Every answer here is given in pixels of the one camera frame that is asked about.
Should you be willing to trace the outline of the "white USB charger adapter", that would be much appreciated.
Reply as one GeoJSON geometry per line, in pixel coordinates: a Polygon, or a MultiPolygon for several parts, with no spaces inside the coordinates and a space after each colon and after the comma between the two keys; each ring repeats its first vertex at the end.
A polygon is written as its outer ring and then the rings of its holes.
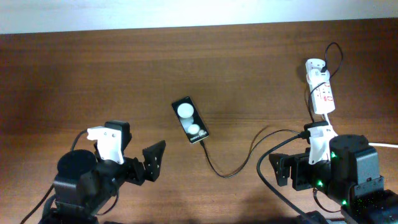
{"type": "Polygon", "coordinates": [[[307,82],[311,85],[327,82],[329,79],[330,73],[328,70],[321,72],[321,70],[314,68],[307,72],[307,82]]]}

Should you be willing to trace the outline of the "black smartphone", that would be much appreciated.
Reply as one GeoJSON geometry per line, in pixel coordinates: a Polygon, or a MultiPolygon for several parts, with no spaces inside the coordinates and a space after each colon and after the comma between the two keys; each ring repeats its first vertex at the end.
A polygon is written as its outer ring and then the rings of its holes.
{"type": "Polygon", "coordinates": [[[210,135],[189,96],[174,101],[171,105],[190,144],[200,142],[210,135]]]}

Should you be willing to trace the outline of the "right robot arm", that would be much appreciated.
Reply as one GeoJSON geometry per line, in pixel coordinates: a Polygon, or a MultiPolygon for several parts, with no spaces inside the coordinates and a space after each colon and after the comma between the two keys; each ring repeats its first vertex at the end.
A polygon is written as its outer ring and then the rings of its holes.
{"type": "Polygon", "coordinates": [[[330,158],[309,164],[309,153],[271,154],[277,184],[292,179],[296,191],[313,189],[340,204],[347,223],[397,223],[397,194],[384,188],[379,156],[365,136],[345,134],[329,142],[330,158]]]}

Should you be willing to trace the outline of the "white power strip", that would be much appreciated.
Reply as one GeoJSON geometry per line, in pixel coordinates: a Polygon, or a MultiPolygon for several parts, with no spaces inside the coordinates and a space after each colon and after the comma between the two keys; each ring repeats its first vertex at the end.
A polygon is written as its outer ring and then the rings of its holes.
{"type": "MultiPolygon", "coordinates": [[[[324,66],[325,61],[319,58],[310,58],[305,63],[306,72],[314,68],[317,68],[322,72],[322,68],[324,66]]],[[[315,85],[308,85],[315,114],[328,114],[335,110],[334,97],[329,81],[315,85]]]]}

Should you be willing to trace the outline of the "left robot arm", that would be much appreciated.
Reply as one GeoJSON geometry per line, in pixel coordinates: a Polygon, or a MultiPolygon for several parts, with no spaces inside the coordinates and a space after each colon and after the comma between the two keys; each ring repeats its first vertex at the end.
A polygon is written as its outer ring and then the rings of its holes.
{"type": "Polygon", "coordinates": [[[52,184],[55,193],[44,205],[41,223],[97,223],[102,207],[111,197],[119,198],[123,184],[142,185],[160,175],[164,140],[143,149],[141,162],[124,155],[132,139],[129,123],[107,121],[84,132],[95,151],[72,146],[60,158],[52,184]]]}

